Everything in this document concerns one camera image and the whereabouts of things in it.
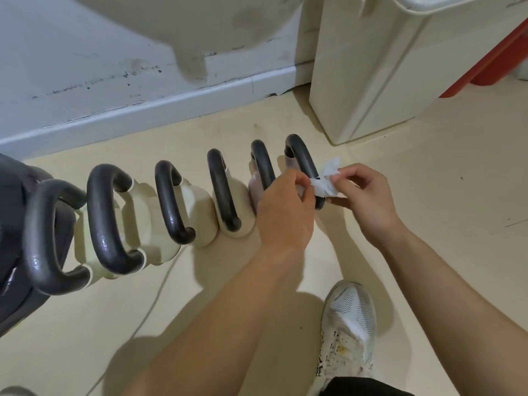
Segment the person's right hand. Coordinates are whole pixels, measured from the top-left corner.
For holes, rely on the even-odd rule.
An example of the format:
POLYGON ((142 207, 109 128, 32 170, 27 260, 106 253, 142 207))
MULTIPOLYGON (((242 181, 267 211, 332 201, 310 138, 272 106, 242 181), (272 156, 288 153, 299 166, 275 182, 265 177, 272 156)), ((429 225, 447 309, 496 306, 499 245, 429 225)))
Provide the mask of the person's right hand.
POLYGON ((353 212, 365 238, 379 251, 405 233, 407 228, 395 208, 392 191, 384 174, 356 163, 339 169, 331 181, 339 193, 361 193, 362 205, 353 212))

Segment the person's left hand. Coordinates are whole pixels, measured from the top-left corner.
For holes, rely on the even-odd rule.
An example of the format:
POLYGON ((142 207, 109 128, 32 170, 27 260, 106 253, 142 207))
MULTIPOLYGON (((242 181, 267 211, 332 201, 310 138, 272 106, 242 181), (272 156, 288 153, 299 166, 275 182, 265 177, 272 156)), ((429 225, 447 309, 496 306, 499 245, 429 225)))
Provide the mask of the person's left hand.
POLYGON ((261 247, 276 255, 303 255, 314 232, 315 203, 302 203, 298 179, 305 173, 288 168, 265 190, 258 206, 261 247))

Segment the white wipe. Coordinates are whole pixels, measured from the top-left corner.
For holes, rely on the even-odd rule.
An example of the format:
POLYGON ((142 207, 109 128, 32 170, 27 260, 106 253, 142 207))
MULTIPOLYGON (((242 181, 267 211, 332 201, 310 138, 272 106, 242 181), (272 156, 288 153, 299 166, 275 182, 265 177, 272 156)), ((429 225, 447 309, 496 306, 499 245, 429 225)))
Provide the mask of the white wipe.
POLYGON ((334 157, 323 165, 320 174, 316 178, 310 179, 316 197, 325 199, 327 197, 337 197, 339 195, 339 191, 335 188, 331 181, 331 177, 340 173, 340 166, 340 157, 334 157))

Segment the person's right forearm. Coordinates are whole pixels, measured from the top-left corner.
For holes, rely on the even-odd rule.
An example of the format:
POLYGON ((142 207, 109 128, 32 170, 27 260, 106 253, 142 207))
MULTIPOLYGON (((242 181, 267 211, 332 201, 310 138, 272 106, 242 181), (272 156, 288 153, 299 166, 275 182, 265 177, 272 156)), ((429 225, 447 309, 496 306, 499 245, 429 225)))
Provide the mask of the person's right forearm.
POLYGON ((528 396, 528 332, 404 225, 376 247, 460 396, 528 396))

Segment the person's left forearm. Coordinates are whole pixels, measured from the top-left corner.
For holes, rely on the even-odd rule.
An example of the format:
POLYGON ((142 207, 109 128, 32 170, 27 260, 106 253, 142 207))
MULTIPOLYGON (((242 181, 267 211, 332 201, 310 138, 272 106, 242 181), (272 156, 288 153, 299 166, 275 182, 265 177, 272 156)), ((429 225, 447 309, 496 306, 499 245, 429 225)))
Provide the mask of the person's left forearm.
POLYGON ((263 242, 237 273, 122 396, 237 396, 275 293, 308 242, 263 242))

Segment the white mesh sneaker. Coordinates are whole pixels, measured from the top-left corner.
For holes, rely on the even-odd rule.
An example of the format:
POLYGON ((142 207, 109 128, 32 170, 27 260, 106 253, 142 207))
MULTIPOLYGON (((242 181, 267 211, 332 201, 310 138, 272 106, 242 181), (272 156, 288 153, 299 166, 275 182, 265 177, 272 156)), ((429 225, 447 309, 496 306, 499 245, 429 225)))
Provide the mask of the white mesh sneaker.
POLYGON ((334 378, 369 378, 377 322, 374 303, 364 286, 338 281, 321 315, 320 353, 312 390, 322 391, 334 378))

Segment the white baseboard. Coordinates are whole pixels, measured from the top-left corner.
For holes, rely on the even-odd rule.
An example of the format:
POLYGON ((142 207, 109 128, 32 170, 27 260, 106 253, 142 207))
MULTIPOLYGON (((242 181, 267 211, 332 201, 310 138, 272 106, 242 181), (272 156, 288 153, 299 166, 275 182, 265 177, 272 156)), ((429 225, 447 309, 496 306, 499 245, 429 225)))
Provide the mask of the white baseboard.
POLYGON ((0 153, 27 160, 248 105, 310 83, 313 67, 310 60, 0 139, 0 153))

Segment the black trouser leg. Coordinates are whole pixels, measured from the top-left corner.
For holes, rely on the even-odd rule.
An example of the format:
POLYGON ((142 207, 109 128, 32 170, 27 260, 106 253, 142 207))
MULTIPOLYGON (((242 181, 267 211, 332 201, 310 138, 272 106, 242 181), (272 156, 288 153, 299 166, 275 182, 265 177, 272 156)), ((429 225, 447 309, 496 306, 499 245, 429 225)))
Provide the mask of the black trouser leg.
POLYGON ((316 396, 415 396, 373 378, 335 377, 316 396))

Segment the red plastic object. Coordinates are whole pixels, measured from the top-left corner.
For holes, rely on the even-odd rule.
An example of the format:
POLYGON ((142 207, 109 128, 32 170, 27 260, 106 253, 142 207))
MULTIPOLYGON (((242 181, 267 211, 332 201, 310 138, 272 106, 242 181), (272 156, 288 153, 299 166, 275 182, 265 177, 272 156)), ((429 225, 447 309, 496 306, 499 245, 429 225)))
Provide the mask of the red plastic object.
POLYGON ((479 75, 490 65, 504 50, 509 47, 528 28, 528 18, 522 21, 511 33, 509 33, 498 45, 480 59, 469 71, 459 78, 450 88, 448 88, 439 98, 451 98, 458 94, 467 84, 479 75))

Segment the large dark grey kettlebell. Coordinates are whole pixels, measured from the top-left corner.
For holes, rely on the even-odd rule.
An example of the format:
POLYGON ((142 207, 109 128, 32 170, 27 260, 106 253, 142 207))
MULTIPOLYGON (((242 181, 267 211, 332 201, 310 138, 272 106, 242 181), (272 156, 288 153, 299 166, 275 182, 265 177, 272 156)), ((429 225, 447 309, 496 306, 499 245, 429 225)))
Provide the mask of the large dark grey kettlebell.
POLYGON ((46 179, 54 178, 0 153, 0 338, 50 298, 30 282, 22 250, 29 198, 46 179))

